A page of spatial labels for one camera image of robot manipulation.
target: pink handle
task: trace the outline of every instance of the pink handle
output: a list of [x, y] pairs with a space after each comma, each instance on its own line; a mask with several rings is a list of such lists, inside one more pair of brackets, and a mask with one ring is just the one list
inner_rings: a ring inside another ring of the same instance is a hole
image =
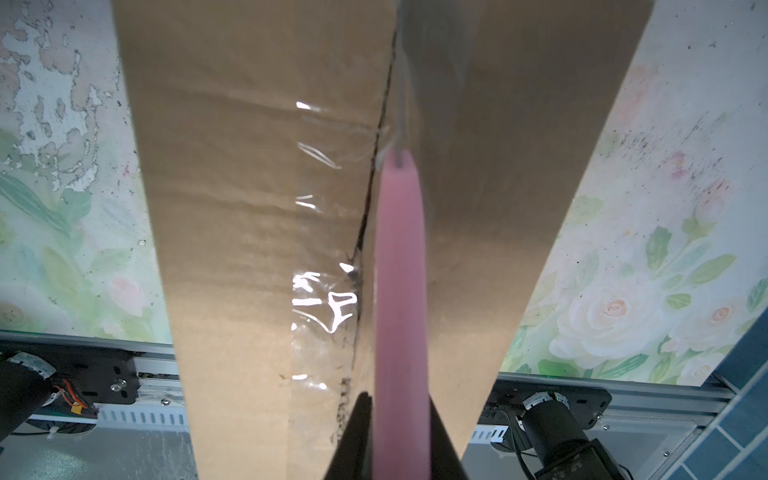
[[424, 210], [410, 152], [384, 160], [376, 220], [373, 480], [429, 480]]

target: screw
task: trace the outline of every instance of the screw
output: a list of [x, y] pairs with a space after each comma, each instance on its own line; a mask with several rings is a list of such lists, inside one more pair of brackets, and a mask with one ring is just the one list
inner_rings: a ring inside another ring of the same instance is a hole
[[112, 385], [109, 386], [109, 389], [113, 392], [120, 392], [122, 389], [125, 388], [127, 384], [128, 382], [126, 382], [125, 380], [117, 379], [114, 381]]

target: metal screw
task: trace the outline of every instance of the metal screw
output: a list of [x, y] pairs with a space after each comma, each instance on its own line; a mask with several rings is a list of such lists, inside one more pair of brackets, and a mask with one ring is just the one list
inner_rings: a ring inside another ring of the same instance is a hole
[[125, 380], [117, 379], [114, 381], [112, 385], [109, 386], [109, 389], [113, 392], [120, 392], [122, 389], [125, 388], [127, 384], [128, 382], [126, 382]]

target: black cylinder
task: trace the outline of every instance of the black cylinder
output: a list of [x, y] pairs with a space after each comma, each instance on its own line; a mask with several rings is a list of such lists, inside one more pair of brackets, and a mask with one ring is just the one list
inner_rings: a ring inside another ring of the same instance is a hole
[[0, 441], [51, 398], [51, 380], [26, 366], [0, 362]]
[[523, 415], [522, 423], [545, 468], [589, 442], [568, 407], [557, 400], [539, 403], [528, 410]]

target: cardboard box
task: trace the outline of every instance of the cardboard box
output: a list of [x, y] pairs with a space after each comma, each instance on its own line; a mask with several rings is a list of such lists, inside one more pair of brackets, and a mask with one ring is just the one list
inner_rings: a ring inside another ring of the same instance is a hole
[[[322, 478], [372, 385], [375, 218], [354, 252], [377, 134], [392, 133], [395, 7], [114, 9], [200, 477]], [[406, 3], [430, 389], [459, 453], [648, 9]]]

